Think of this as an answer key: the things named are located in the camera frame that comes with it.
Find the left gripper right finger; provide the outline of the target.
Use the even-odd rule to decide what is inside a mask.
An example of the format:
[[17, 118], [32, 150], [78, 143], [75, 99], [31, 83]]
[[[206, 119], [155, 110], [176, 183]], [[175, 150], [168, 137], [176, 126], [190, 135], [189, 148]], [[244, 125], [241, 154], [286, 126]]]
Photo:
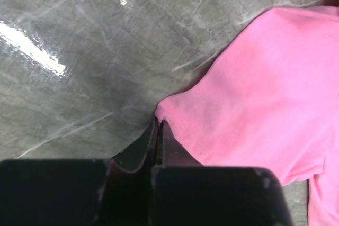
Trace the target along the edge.
[[168, 122], [160, 124], [158, 164], [173, 167], [201, 167], [193, 156], [176, 140]]

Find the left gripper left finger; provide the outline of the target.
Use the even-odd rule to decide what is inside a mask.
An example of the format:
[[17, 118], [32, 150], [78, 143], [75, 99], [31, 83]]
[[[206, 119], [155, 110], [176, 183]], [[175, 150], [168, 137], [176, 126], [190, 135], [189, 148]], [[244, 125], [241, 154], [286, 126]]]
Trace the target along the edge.
[[111, 159], [126, 172], [139, 171], [147, 161], [153, 164], [154, 151], [158, 139], [159, 121], [152, 119], [145, 131], [130, 145]]

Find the pink t-shirt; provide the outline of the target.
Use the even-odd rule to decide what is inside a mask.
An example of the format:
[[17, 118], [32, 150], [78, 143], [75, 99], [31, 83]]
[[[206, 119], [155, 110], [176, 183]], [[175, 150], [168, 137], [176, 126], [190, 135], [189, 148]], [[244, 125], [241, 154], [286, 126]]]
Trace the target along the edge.
[[338, 225], [338, 8], [273, 8], [156, 117], [201, 164], [309, 182], [309, 225]]

